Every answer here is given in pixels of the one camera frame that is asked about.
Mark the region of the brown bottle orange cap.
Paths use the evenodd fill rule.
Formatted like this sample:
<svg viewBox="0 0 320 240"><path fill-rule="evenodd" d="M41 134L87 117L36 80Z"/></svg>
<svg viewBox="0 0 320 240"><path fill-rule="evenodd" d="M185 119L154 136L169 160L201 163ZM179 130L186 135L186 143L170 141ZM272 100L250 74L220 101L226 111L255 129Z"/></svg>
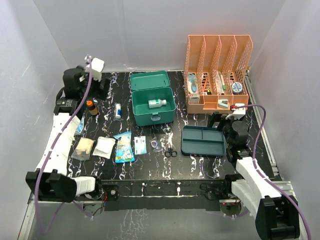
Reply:
<svg viewBox="0 0 320 240"><path fill-rule="evenodd" d="M86 101L86 107L92 116L96 116L99 114L99 110L92 100Z"/></svg>

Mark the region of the small white blue bottle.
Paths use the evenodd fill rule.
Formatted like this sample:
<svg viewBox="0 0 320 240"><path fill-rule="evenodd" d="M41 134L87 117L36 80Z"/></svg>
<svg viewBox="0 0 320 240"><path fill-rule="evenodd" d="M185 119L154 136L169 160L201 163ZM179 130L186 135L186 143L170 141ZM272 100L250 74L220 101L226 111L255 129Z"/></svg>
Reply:
<svg viewBox="0 0 320 240"><path fill-rule="evenodd" d="M120 103L116 103L114 106L114 117L117 120L122 118L122 107Z"/></svg>

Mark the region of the clear bag blue items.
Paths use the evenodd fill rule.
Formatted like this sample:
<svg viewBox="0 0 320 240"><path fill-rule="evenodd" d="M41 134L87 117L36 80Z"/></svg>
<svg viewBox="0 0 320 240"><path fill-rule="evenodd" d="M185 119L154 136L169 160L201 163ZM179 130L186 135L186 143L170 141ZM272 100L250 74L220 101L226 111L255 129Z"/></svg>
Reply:
<svg viewBox="0 0 320 240"><path fill-rule="evenodd" d="M83 135L84 125L85 125L84 120L85 120L85 116L83 115L79 125L77 126L77 128L75 130L75 133L74 133L75 136L82 136Z"/></svg>

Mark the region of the green medicine kit box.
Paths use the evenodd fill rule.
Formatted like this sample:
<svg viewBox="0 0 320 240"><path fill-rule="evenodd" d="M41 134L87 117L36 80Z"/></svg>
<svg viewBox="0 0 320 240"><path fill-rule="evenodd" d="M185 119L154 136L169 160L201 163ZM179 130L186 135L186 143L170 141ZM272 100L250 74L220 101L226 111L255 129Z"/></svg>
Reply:
<svg viewBox="0 0 320 240"><path fill-rule="evenodd" d="M167 124L174 121L176 104L166 71L134 73L130 76L132 111L139 127ZM166 100L166 105L149 108L148 101Z"/></svg>

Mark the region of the white green medicine bottle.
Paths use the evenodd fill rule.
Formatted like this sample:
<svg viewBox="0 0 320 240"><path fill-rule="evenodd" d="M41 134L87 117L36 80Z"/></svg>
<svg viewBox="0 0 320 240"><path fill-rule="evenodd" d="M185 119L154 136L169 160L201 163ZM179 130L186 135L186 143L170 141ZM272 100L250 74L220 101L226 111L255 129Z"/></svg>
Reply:
<svg viewBox="0 0 320 240"><path fill-rule="evenodd" d="M165 99L153 99L148 101L148 106L150 109L153 108L160 108L162 106L165 106L167 104L167 101Z"/></svg>

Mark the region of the blue cotton swab bag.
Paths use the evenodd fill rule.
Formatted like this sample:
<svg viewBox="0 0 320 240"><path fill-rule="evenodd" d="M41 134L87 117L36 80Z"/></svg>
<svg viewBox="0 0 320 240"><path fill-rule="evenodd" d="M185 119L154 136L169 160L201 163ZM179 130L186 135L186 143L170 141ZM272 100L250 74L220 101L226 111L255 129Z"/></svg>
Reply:
<svg viewBox="0 0 320 240"><path fill-rule="evenodd" d="M113 136L117 141L115 153L115 162L117 164L135 161L135 156L131 146L131 136L132 133L130 131Z"/></svg>

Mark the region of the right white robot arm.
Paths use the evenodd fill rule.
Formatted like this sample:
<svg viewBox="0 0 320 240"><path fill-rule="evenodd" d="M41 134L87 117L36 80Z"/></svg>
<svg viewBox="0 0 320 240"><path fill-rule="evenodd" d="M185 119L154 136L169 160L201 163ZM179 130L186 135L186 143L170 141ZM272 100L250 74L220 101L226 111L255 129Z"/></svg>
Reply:
<svg viewBox="0 0 320 240"><path fill-rule="evenodd" d="M223 133L226 140L227 159L241 175L230 178L223 185L223 194L238 197L254 217L255 228L262 240L288 240L300 237L297 200L292 195L279 192L279 186L270 185L269 177L258 165L247 146L249 126L243 115L228 116L214 112L207 123Z"/></svg>

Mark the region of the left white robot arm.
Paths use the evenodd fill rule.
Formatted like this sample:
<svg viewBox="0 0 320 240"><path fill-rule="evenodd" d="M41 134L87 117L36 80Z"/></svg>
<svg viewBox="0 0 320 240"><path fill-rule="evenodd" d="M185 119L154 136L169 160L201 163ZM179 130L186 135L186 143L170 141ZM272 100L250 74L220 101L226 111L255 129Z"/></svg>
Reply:
<svg viewBox="0 0 320 240"><path fill-rule="evenodd" d="M50 137L35 171L26 174L25 181L36 202L71 203L87 194L97 200L103 195L102 185L95 176L72 177L67 174L67 163L75 133L88 109L89 97L104 98L108 87L102 77L102 67L90 63L64 71L64 87L56 96Z"/></svg>

